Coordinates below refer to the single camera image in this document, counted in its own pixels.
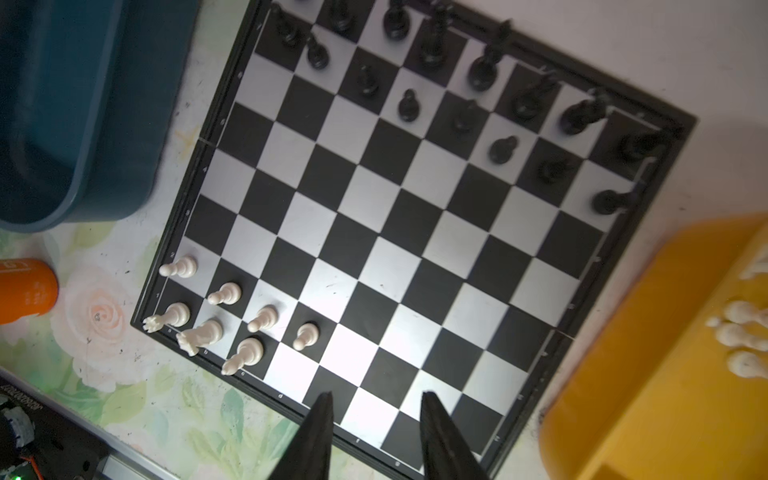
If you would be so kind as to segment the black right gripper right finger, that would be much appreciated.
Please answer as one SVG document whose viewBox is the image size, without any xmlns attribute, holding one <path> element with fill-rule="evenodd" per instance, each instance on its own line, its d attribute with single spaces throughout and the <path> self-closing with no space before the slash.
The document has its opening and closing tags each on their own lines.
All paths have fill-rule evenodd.
<svg viewBox="0 0 768 480">
<path fill-rule="evenodd" d="M 488 479 L 437 394 L 422 394 L 420 439 L 426 479 Z"/>
</svg>

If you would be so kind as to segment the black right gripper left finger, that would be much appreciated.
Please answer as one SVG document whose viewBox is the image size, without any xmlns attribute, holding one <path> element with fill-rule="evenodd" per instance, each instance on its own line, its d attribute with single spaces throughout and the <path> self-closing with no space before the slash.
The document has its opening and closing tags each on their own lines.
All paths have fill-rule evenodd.
<svg viewBox="0 0 768 480">
<path fill-rule="evenodd" d="M 269 480 L 329 479 L 333 413 L 332 393 L 321 393 L 272 470 Z"/>
</svg>

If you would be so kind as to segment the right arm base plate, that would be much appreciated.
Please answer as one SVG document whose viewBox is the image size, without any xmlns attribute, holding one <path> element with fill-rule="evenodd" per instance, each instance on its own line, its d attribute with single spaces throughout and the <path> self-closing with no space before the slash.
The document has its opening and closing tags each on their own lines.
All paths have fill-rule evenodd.
<svg viewBox="0 0 768 480">
<path fill-rule="evenodd" d="M 98 436 L 1 379 L 3 479 L 94 479 L 108 457 Z"/>
</svg>

